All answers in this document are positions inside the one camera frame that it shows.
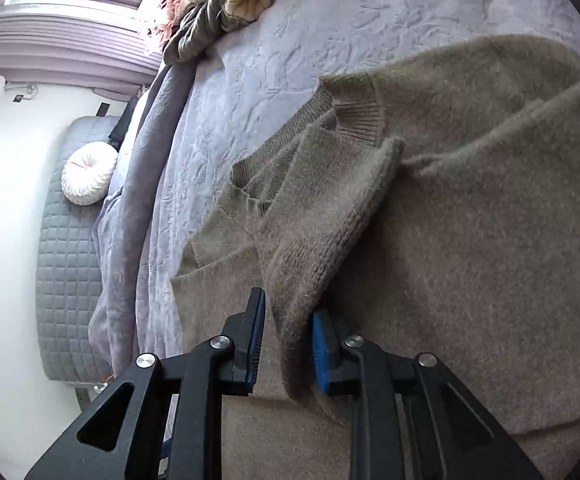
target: round white pillow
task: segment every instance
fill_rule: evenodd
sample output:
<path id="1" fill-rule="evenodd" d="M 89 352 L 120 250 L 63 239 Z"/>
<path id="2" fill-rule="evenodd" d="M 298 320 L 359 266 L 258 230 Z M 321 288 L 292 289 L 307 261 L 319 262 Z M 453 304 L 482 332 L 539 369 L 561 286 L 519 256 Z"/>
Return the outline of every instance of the round white pillow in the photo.
<path id="1" fill-rule="evenodd" d="M 107 193 L 116 167 L 116 150 L 105 142 L 90 142 L 70 155 L 60 185 L 70 202 L 90 205 Z"/>

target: ribbed neckline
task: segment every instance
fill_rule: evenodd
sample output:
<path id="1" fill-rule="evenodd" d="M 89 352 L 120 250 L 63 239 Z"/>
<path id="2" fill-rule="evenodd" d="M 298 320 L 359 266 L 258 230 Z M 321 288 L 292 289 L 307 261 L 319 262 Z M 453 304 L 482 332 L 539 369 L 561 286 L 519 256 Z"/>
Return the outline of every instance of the ribbed neckline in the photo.
<path id="1" fill-rule="evenodd" d="M 243 189 L 275 155 L 329 110 L 337 118 L 337 133 L 378 146 L 384 126 L 383 108 L 368 73 L 324 76 L 311 99 L 252 155 L 232 167 L 231 183 Z"/>
<path id="2" fill-rule="evenodd" d="M 252 155 L 232 167 L 231 181 L 243 188 L 286 144 L 332 108 L 332 96 L 319 85 L 311 99 Z"/>

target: knit sweater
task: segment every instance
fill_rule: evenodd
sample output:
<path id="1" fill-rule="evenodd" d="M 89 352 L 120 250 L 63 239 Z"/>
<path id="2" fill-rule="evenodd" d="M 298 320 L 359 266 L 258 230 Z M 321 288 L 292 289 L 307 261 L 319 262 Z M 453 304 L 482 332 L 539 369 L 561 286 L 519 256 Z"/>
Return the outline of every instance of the knit sweater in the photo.
<path id="1" fill-rule="evenodd" d="M 580 456 L 580 57 L 498 36 L 324 77 L 234 166 L 172 284 L 185 350 L 267 293 L 255 395 L 225 402 L 230 478 L 347 475 L 347 430 L 313 413 L 319 306 L 438 354 L 562 478 Z"/>

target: metal screw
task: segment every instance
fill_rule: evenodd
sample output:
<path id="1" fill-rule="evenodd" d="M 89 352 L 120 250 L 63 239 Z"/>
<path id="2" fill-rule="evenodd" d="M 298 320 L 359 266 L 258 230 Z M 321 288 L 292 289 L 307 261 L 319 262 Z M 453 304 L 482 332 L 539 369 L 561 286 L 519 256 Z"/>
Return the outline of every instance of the metal screw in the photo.
<path id="1" fill-rule="evenodd" d="M 150 368 L 157 361 L 152 354 L 141 354 L 136 358 L 136 364 L 139 368 Z"/>
<path id="2" fill-rule="evenodd" d="M 353 334 L 345 338 L 345 344 L 348 345 L 350 348 L 359 348 L 362 346 L 365 341 L 359 335 Z"/>
<path id="3" fill-rule="evenodd" d="M 224 335 L 217 335 L 211 339 L 210 346 L 217 350 L 227 348 L 230 346 L 230 338 Z"/>
<path id="4" fill-rule="evenodd" d="M 421 354 L 419 356 L 419 364 L 425 368 L 434 368 L 438 361 L 432 354 Z"/>

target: gray quilted mattress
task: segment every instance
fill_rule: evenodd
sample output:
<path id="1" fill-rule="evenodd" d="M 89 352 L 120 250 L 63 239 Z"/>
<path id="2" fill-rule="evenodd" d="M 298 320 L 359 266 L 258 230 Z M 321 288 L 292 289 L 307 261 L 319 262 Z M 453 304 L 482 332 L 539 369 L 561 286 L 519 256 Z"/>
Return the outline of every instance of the gray quilted mattress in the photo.
<path id="1" fill-rule="evenodd" d="M 118 117 L 82 117 L 70 126 L 52 174 L 39 243 L 36 323 L 45 374 L 55 381 L 101 383 L 112 371 L 87 336 L 101 295 L 101 271 L 90 230 L 102 202 L 78 206 L 60 187 L 68 157 L 81 146 L 107 140 Z"/>

